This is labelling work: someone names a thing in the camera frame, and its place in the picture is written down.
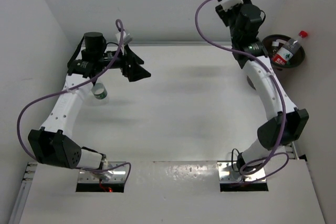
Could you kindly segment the green label clear bottle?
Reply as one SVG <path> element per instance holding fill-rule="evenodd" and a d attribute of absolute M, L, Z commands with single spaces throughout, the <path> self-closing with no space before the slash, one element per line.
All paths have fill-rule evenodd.
<path fill-rule="evenodd" d="M 109 102 L 108 92 L 103 82 L 98 79 L 91 89 L 93 95 L 92 104 L 105 105 Z"/>

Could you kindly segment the red cap labelled bottle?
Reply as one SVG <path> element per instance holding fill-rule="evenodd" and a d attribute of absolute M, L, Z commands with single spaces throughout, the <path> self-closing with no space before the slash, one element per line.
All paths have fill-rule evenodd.
<path fill-rule="evenodd" d="M 286 65 L 299 51 L 309 34 L 302 30 L 296 37 L 290 38 L 273 56 L 272 61 L 279 65 Z"/>

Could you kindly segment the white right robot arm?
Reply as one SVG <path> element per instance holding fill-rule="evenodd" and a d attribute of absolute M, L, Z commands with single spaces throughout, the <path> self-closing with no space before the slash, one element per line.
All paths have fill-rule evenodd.
<path fill-rule="evenodd" d="M 306 109 L 299 109 L 286 95 L 271 65 L 268 52 L 258 39 L 265 20 L 251 0 L 218 0 L 216 13 L 229 27 L 233 56 L 251 80 L 266 112 L 267 121 L 257 130 L 257 139 L 238 155 L 237 168 L 248 174 L 267 161 L 282 145 L 296 141 L 308 121 Z"/>

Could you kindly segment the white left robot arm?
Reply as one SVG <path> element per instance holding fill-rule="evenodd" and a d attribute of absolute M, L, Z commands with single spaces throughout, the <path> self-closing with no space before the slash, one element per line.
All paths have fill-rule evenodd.
<path fill-rule="evenodd" d="M 119 51 L 108 51 L 102 33 L 88 32 L 82 37 L 67 63 L 67 75 L 49 117 L 38 130 L 31 130 L 28 141 L 39 163 L 68 169 L 107 169 L 106 155 L 72 140 L 72 132 L 79 111 L 89 93 L 98 86 L 97 75 L 104 70 L 120 69 L 129 82 L 149 78 L 144 61 L 129 47 L 132 37 L 119 32 L 122 40 Z"/>

